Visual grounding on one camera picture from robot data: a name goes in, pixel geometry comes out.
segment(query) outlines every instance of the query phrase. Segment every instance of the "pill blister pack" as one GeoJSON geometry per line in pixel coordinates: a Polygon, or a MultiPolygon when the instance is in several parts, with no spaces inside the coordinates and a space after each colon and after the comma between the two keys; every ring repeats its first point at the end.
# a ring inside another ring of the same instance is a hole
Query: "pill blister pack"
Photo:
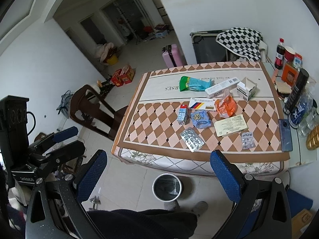
{"type": "Polygon", "coordinates": [[[205,144],[192,128],[185,129],[180,135],[191,152],[196,151],[205,144]]]}
{"type": "Polygon", "coordinates": [[[255,147],[254,136],[252,132],[244,132],[241,134],[241,144],[243,149],[255,147]]]}

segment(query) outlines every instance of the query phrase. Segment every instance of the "metal trash bin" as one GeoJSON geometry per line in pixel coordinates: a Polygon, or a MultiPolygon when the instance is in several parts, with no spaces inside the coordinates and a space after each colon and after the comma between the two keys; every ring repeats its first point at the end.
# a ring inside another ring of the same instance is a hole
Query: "metal trash bin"
{"type": "Polygon", "coordinates": [[[153,182],[152,191],[154,196],[162,202],[176,200],[184,189],[181,180],[173,174],[163,173],[153,182]]]}

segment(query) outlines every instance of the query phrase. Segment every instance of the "pile of clothes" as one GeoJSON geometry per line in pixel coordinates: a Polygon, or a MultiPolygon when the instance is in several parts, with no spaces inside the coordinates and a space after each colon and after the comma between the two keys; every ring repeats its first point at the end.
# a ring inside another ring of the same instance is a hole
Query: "pile of clothes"
{"type": "Polygon", "coordinates": [[[95,58],[99,58],[102,65],[108,66],[106,60],[108,60],[113,54],[116,53],[117,48],[112,42],[106,43],[104,45],[98,44],[95,50],[95,58]]]}

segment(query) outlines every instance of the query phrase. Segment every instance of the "yellow bucket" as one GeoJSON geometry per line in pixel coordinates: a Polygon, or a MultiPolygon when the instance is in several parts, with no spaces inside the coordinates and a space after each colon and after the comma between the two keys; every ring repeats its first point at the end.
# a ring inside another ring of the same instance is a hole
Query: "yellow bucket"
{"type": "Polygon", "coordinates": [[[116,64],[119,61],[119,59],[117,58],[117,56],[115,54],[113,54],[108,60],[106,60],[106,62],[112,66],[114,64],[116,64]]]}

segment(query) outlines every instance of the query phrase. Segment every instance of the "white medicine box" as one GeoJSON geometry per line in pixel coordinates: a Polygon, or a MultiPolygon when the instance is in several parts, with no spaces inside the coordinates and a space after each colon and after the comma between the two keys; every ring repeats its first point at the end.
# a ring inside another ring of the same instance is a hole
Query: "white medicine box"
{"type": "Polygon", "coordinates": [[[248,102],[256,93],[257,84],[245,77],[237,84],[237,94],[248,102]]]}

